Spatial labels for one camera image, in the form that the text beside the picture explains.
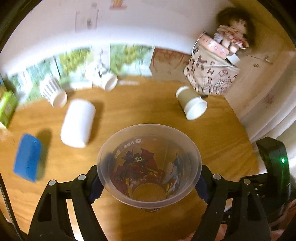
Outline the clear printed plastic cup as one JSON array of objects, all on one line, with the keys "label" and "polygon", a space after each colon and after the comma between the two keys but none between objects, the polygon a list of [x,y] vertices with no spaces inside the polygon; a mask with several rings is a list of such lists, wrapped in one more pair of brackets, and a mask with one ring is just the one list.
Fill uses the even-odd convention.
[{"label": "clear printed plastic cup", "polygon": [[185,198],[201,171],[200,152],[186,134],[152,123],[116,132],[97,159],[104,188],[120,202],[144,210],[158,210]]}]

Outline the blue plastic cup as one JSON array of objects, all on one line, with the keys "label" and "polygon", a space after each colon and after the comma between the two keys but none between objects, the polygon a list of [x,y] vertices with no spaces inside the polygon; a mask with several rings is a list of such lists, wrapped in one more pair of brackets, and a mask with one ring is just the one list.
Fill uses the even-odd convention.
[{"label": "blue plastic cup", "polygon": [[36,137],[24,134],[18,145],[13,172],[19,177],[36,182],[42,144]]}]

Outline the white plastic cup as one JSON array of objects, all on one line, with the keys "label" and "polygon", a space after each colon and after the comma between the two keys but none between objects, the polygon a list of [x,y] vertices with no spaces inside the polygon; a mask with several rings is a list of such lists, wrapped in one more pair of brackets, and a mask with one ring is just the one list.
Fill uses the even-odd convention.
[{"label": "white plastic cup", "polygon": [[74,99],[67,109],[60,138],[62,142],[73,148],[85,148],[96,114],[95,106],[83,99]]}]

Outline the brown sleeve paper cup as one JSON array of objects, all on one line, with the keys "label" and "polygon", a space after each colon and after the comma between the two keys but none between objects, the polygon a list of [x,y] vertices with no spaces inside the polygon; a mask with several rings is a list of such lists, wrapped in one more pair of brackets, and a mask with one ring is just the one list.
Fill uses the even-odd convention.
[{"label": "brown sleeve paper cup", "polygon": [[187,120],[193,121],[202,116],[207,109],[207,102],[189,86],[181,86],[176,91],[176,99],[182,107]]}]

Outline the grey checked paper cup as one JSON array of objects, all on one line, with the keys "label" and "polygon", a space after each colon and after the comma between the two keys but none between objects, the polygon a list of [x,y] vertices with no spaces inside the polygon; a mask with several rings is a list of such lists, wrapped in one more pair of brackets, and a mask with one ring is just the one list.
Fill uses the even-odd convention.
[{"label": "grey checked paper cup", "polygon": [[53,108],[62,108],[67,103],[66,91],[61,88],[58,80],[50,75],[40,82],[39,91]]}]

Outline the panda print paper cup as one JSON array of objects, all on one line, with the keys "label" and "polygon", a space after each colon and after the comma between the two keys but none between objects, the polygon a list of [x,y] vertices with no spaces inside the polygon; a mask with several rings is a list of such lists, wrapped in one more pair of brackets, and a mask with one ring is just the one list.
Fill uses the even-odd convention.
[{"label": "panda print paper cup", "polygon": [[92,83],[105,91],[113,90],[118,82],[117,75],[110,72],[108,69],[100,68],[95,71]]}]

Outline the wooden bookshelf desk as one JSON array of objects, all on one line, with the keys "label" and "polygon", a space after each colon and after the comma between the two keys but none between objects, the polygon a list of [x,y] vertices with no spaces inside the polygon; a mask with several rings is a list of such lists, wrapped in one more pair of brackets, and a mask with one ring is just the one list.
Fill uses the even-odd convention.
[{"label": "wooden bookshelf desk", "polygon": [[[226,99],[209,97],[209,111],[200,119],[203,128],[196,130],[195,122],[186,121],[177,103],[177,87],[177,83],[148,81],[121,86],[113,93],[98,89],[74,93],[94,101],[98,109],[90,145],[84,149],[73,149],[60,141],[64,110],[54,110],[41,101],[17,111],[10,133],[1,141],[1,174],[23,234],[29,231],[46,184],[51,179],[71,181],[86,173],[108,137],[129,125],[159,123],[181,130],[197,144],[203,162],[229,180],[256,174],[257,159]],[[42,158],[44,176],[36,183],[13,173],[16,148],[24,133],[36,134],[48,145]],[[109,240],[179,240],[196,230],[206,206],[193,191],[180,202],[149,213],[122,204],[104,191],[93,208]]]}]

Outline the white curtain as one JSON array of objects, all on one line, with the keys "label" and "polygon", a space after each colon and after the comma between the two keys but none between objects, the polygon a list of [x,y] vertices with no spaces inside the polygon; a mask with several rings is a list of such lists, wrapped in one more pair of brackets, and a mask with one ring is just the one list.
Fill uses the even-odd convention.
[{"label": "white curtain", "polygon": [[295,157],[295,57],[242,123],[253,145],[261,138],[271,137],[285,144],[290,158]]}]

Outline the green tissue box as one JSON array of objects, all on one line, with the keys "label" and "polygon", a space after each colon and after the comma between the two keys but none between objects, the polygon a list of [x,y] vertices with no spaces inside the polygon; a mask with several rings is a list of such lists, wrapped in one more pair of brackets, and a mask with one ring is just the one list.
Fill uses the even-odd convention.
[{"label": "green tissue box", "polygon": [[15,112],[18,100],[12,91],[6,91],[1,98],[1,129],[7,129]]}]

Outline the letter print fabric bag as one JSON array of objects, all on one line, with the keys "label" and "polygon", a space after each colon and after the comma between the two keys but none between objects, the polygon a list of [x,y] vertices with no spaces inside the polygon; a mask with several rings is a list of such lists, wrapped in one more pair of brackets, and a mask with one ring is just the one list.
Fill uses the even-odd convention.
[{"label": "letter print fabric bag", "polygon": [[202,47],[199,38],[192,48],[184,75],[199,94],[224,95],[240,69]]}]

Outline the pink rectangular device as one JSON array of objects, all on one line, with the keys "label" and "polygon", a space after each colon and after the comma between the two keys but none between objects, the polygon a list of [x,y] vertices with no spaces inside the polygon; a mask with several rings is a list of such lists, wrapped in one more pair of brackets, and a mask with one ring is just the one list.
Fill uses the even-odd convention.
[{"label": "pink rectangular device", "polygon": [[224,60],[229,54],[229,50],[227,48],[225,48],[223,45],[219,44],[206,34],[202,34],[200,36],[198,43],[209,52],[215,54],[216,56]]}]

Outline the brown haired plush doll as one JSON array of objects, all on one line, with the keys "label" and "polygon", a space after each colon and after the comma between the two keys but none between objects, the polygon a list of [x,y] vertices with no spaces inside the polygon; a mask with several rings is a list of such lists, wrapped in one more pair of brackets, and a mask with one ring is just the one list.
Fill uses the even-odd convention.
[{"label": "brown haired plush doll", "polygon": [[249,13],[243,9],[227,7],[216,16],[218,28],[214,40],[227,48],[230,55],[255,44],[255,26]]}]

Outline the brown cartoon paper sheet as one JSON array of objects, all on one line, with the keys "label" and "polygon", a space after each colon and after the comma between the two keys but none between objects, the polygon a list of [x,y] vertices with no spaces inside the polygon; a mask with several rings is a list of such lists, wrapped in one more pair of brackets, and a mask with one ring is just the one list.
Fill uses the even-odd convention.
[{"label": "brown cartoon paper sheet", "polygon": [[169,49],[155,48],[151,59],[152,78],[159,81],[175,81],[186,83],[184,69],[190,55]]}]

